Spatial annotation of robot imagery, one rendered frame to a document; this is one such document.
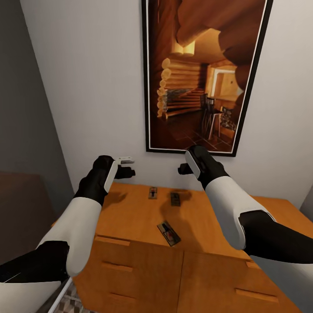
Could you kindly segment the mousetrap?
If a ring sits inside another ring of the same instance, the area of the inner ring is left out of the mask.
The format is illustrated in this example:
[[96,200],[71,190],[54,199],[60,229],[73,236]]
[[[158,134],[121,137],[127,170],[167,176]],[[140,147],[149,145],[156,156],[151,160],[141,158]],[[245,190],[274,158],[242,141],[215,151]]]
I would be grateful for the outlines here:
[[157,225],[161,233],[164,235],[170,246],[174,246],[181,241],[180,237],[173,230],[170,224],[165,220],[164,222]]
[[180,195],[179,193],[171,193],[171,205],[180,206]]
[[157,199],[157,187],[150,188],[148,199]]

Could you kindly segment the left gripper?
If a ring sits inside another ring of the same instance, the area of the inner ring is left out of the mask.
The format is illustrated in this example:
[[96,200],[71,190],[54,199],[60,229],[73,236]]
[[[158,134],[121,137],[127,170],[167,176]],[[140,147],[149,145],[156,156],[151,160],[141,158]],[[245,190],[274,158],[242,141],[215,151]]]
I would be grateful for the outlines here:
[[122,179],[122,178],[131,178],[135,176],[135,170],[131,170],[131,167],[122,167],[120,166],[120,174],[119,176],[115,177],[115,179]]

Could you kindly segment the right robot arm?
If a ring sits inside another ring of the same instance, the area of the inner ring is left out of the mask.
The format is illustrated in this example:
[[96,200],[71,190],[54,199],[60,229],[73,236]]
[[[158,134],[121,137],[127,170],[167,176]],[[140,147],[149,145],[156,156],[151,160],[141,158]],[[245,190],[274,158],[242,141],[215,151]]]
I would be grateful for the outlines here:
[[246,252],[302,313],[313,313],[313,239],[277,223],[201,145],[185,151],[180,175],[194,174],[227,242]]

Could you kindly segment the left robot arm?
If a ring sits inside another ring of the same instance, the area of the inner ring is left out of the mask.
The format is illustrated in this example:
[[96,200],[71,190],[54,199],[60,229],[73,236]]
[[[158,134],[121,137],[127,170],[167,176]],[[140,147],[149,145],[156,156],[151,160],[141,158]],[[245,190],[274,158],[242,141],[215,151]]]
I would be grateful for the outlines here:
[[131,156],[99,156],[64,213],[32,252],[0,265],[0,313],[36,313],[61,284],[85,268],[114,178],[131,178]]

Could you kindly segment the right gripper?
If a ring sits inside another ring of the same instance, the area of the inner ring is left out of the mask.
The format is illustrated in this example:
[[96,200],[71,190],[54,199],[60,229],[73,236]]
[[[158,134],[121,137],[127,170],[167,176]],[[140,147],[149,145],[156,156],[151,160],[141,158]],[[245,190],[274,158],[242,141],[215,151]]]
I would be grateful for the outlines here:
[[188,163],[181,164],[181,167],[178,168],[178,172],[180,175],[194,174],[191,168],[188,166]]

